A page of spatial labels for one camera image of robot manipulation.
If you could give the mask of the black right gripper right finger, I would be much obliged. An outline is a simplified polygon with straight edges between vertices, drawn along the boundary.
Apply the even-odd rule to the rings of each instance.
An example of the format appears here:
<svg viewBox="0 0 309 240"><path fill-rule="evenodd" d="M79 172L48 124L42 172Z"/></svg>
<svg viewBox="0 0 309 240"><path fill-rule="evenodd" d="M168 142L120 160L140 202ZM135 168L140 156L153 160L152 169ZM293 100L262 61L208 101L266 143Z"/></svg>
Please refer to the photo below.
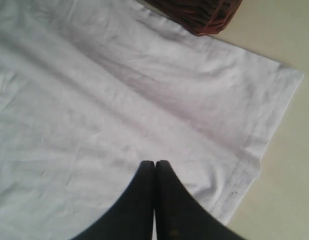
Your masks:
<svg viewBox="0 0 309 240"><path fill-rule="evenodd" d="M170 163L155 165L155 221L159 240L233 240L235 233L218 222L191 196Z"/></svg>

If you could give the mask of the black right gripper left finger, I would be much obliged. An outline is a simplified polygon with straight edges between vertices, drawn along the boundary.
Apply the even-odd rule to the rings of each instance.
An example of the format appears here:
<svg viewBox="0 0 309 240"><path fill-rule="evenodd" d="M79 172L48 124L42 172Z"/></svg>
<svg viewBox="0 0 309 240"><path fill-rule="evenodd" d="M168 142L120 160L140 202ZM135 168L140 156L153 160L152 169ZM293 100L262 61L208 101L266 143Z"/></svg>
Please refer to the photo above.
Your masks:
<svg viewBox="0 0 309 240"><path fill-rule="evenodd" d="M151 240L155 164L142 161L112 207L75 240Z"/></svg>

